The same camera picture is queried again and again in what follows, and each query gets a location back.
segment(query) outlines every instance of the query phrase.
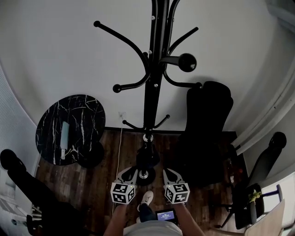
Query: person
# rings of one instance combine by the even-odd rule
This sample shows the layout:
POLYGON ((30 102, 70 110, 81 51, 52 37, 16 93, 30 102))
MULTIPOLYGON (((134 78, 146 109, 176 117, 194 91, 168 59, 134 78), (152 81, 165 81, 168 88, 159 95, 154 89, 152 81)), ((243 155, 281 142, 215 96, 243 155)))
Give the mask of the person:
POLYGON ((128 205, 118 205, 104 236, 205 236, 184 204, 173 204, 180 223, 180 229, 172 222, 157 220, 156 215, 148 206, 152 200, 153 192, 146 192, 137 207, 141 223, 131 225, 125 229, 125 215, 128 205))

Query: black marble table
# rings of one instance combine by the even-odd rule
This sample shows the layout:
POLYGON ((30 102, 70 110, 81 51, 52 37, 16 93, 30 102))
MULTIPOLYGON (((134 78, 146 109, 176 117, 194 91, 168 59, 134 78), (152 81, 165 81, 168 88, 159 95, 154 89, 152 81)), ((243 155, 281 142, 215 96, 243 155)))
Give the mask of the black marble table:
POLYGON ((101 103, 88 95, 72 95, 54 103, 42 116, 36 130, 36 146, 45 160, 54 165, 74 162, 91 167, 101 162, 104 150, 99 140, 106 124, 101 103), (63 122, 69 124, 68 149, 61 159, 60 137, 63 122))

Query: screen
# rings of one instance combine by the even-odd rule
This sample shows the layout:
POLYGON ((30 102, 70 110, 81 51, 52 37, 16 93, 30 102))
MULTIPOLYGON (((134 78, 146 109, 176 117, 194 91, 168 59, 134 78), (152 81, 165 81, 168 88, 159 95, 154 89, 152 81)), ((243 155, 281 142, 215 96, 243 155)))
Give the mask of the screen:
POLYGON ((158 216, 158 220, 174 219, 174 213, 173 213, 173 211, 157 213, 157 216, 158 216))

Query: white sneaker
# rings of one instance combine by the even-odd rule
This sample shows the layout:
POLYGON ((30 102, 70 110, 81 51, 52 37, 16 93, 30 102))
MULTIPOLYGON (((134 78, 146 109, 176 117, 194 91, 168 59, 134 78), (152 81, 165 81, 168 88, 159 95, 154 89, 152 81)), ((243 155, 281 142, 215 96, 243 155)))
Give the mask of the white sneaker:
POLYGON ((145 203, 147 205, 149 205, 153 200, 153 192, 152 191, 148 191, 144 194, 144 196, 142 197, 142 202, 138 205, 137 210, 139 211, 139 206, 142 203, 145 203))

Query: coat rack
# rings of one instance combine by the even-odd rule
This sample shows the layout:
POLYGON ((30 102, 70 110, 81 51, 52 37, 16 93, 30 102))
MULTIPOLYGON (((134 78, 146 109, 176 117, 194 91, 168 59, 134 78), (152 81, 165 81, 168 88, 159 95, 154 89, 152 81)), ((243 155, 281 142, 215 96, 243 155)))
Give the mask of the coat rack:
MULTIPOLYGON (((140 156, 142 157, 142 152, 145 152, 144 156, 147 157, 147 159, 151 159, 156 153, 156 150, 151 145, 151 141, 153 140, 153 129, 160 127, 168 118, 170 118, 170 115, 166 115, 160 123, 155 125, 162 76, 174 86, 184 88, 192 88, 195 86, 202 87, 201 83, 175 82, 167 75, 166 69, 168 64, 177 65, 184 72, 192 72, 197 66, 195 57, 189 53, 182 54, 178 57, 171 56, 172 52, 181 42, 198 30, 198 27, 193 28, 190 32, 180 37, 170 46, 174 14, 179 1, 180 0, 174 0, 169 9, 169 0, 152 0, 152 27, 148 53, 141 52, 141 50, 129 39, 101 24, 99 21, 94 22, 95 27, 101 28, 132 47, 139 55, 144 65, 146 74, 140 81, 124 85, 115 84, 113 86, 113 91, 119 93, 122 90, 135 89, 145 84, 143 127, 138 128, 128 123, 126 120, 123 121, 123 124, 145 133, 143 139, 147 144, 139 150, 139 154, 141 154, 140 156)), ((144 164, 139 164, 137 160, 137 166, 141 166, 142 169, 139 174, 140 178, 145 179, 145 177, 147 177, 148 169, 150 169, 149 167, 151 166, 149 163, 150 161, 145 161, 144 164)))

